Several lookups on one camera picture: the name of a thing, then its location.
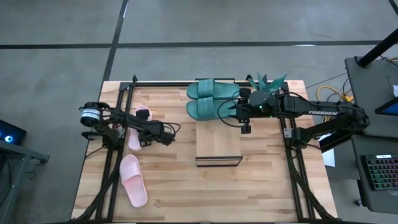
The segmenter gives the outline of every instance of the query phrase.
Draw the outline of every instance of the green slipper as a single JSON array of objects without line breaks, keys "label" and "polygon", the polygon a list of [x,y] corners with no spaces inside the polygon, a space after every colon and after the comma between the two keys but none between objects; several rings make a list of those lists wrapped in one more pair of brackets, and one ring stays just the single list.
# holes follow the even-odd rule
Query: green slipper
[{"label": "green slipper", "polygon": [[194,82],[187,88],[187,96],[193,100],[213,97],[215,100],[228,100],[239,91],[239,85],[234,83],[215,82],[213,78]]},{"label": "green slipper", "polygon": [[[219,119],[217,109],[223,102],[224,100],[214,100],[213,97],[189,101],[186,106],[187,113],[197,121]],[[228,115],[236,115],[236,109],[228,109],[232,106],[234,106],[234,103],[229,101],[220,108],[221,118],[228,118]]]}]

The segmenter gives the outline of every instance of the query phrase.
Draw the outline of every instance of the blue light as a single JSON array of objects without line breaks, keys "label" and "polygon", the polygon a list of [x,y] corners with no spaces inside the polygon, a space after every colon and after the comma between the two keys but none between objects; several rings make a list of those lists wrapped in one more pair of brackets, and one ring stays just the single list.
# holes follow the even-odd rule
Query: blue light
[{"label": "blue light", "polygon": [[4,138],[4,140],[6,140],[6,142],[10,143],[10,142],[12,142],[12,136],[6,136]]}]

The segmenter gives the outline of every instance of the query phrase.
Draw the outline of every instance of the pink slipper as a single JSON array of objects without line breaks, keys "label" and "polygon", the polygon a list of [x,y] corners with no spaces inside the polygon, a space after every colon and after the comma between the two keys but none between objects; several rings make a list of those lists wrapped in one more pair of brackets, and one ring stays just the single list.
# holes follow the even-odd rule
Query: pink slipper
[{"label": "pink slipper", "polygon": [[[148,117],[148,121],[152,120],[152,112],[150,111],[150,109],[146,106],[139,106],[137,107],[136,111],[134,112],[134,115],[137,116],[137,111],[139,110],[149,110],[149,117]],[[141,145],[139,144],[138,141],[138,132],[135,129],[130,128],[130,138],[129,138],[129,148],[133,151],[140,151]]]},{"label": "pink slipper", "polygon": [[148,202],[147,190],[137,157],[128,155],[120,163],[120,179],[132,206],[139,208]]}]

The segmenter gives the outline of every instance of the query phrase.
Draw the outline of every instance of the concrete floor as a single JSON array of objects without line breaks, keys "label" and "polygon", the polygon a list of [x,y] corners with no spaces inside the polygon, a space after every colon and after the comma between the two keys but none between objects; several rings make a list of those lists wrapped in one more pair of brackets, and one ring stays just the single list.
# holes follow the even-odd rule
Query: concrete floor
[{"label": "concrete floor", "polygon": [[[111,43],[122,0],[3,0],[1,44]],[[131,0],[120,43],[195,41],[381,40],[398,16],[387,0]],[[372,45],[118,49],[110,80],[191,80],[288,74],[306,86],[345,72],[344,59]],[[25,145],[51,154],[27,179],[13,223],[69,219],[87,142],[77,110],[97,100],[109,49],[0,50],[0,119],[27,130]],[[398,55],[391,48],[385,57]],[[320,85],[340,89],[346,75]],[[323,100],[330,93],[321,94]],[[353,180],[330,179],[339,217],[395,223],[398,215],[359,208]]]}]

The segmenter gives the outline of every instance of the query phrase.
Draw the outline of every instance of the rgb keyboard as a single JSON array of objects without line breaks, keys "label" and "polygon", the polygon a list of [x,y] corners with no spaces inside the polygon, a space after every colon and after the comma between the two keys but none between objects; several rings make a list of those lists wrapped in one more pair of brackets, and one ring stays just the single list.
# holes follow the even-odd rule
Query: rgb keyboard
[{"label": "rgb keyboard", "polygon": [[398,190],[398,155],[361,156],[373,190]]}]

